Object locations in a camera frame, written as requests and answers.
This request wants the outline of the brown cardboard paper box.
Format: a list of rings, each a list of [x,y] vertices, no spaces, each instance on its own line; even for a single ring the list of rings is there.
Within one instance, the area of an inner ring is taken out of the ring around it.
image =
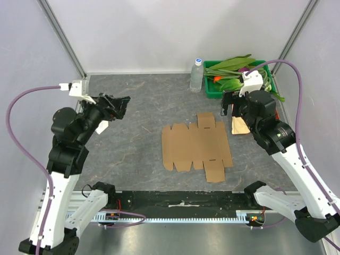
[[[204,170],[208,183],[219,183],[226,180],[225,169],[233,167],[225,124],[212,112],[198,113],[196,123],[165,126],[161,142],[168,171]]]

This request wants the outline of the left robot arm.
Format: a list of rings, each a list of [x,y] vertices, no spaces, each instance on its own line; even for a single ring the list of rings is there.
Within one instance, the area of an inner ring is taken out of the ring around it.
[[[80,237],[95,215],[116,205],[115,187],[97,182],[87,199],[71,217],[69,202],[89,154],[86,143],[101,122],[121,120],[131,98],[100,93],[93,102],[82,101],[83,110],[59,109],[53,116],[52,149],[45,170],[47,190],[36,229],[19,244],[26,254],[75,254]]]

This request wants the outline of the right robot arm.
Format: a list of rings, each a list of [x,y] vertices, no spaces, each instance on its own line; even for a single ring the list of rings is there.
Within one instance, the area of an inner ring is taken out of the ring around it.
[[[276,161],[297,188],[299,199],[282,194],[262,181],[244,189],[244,205],[273,209],[291,220],[310,242],[318,242],[339,227],[339,198],[321,179],[296,142],[293,129],[276,117],[276,101],[270,93],[256,90],[240,96],[225,90],[221,115],[232,105],[232,115],[248,126],[257,144]]]

